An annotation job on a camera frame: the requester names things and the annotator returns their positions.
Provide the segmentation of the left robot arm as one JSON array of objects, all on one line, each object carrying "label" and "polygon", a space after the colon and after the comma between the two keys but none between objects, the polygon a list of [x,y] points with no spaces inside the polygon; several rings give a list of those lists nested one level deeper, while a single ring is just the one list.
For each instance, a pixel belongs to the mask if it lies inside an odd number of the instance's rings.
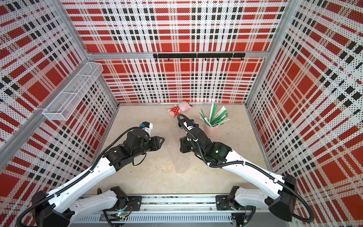
[{"label": "left robot arm", "polygon": [[33,196],[32,214],[38,227],[67,227],[82,217],[126,203],[126,194],[120,187],[81,199],[85,192],[131,164],[136,157],[161,149],[165,141],[137,127],[131,128],[126,136],[122,144],[109,145],[90,168],[72,180],[48,193],[40,191]]}]

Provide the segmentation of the clear plastic carrier bag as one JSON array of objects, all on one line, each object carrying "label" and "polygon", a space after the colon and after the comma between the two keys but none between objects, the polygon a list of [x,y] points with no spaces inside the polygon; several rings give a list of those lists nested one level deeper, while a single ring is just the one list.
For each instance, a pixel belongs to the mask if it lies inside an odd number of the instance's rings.
[{"label": "clear plastic carrier bag", "polygon": [[194,156],[191,152],[181,153],[180,145],[175,142],[170,142],[167,146],[167,153],[176,173],[187,174],[190,171],[192,157]]}]

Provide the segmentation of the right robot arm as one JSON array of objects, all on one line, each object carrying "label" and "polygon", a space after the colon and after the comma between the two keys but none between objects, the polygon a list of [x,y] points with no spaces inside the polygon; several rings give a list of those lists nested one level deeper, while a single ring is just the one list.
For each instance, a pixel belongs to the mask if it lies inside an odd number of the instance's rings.
[{"label": "right robot arm", "polygon": [[262,206],[277,218],[292,221],[297,197],[296,179],[287,174],[267,171],[246,160],[231,147],[212,142],[205,132],[197,125],[184,126],[186,136],[180,139],[181,152],[193,152],[210,168],[221,168],[234,173],[261,191],[259,196],[252,198],[239,186],[234,186],[229,195],[230,206],[234,209],[242,206]]}]

